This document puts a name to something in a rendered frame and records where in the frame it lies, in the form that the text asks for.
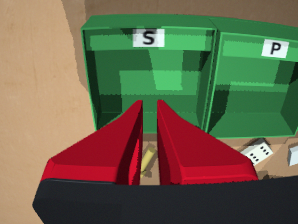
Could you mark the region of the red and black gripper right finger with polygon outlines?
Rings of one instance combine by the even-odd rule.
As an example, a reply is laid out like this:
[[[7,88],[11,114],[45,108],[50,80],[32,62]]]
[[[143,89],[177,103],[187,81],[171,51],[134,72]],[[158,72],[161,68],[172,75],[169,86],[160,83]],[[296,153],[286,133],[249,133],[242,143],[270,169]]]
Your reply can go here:
[[[184,120],[163,100],[157,100],[157,153],[160,185],[259,180],[250,158]]]

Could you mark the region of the green open bin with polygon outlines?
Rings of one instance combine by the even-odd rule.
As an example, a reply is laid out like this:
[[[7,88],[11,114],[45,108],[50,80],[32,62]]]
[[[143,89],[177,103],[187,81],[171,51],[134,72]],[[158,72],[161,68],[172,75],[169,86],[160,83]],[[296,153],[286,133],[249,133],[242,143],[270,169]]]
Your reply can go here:
[[[92,15],[80,29],[95,131],[137,100],[143,133],[157,133],[157,100],[216,139],[298,131],[298,27],[112,14]]]

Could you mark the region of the white domino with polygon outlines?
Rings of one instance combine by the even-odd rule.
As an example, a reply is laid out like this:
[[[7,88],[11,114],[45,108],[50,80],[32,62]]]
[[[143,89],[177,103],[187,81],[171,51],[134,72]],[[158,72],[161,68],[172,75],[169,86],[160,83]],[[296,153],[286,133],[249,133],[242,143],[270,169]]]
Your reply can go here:
[[[289,166],[298,163],[298,146],[289,149],[288,164]]]
[[[253,165],[256,165],[273,154],[273,151],[270,146],[264,141],[264,139],[261,138],[240,153],[246,155],[252,160]]]

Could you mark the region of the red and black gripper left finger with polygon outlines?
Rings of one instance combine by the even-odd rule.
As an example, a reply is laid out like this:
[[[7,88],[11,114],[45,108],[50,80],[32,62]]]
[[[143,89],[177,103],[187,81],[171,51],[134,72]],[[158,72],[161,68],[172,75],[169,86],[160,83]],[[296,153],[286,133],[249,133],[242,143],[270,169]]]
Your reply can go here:
[[[140,185],[142,149],[143,101],[137,100],[119,118],[50,158],[40,182],[61,178]]]

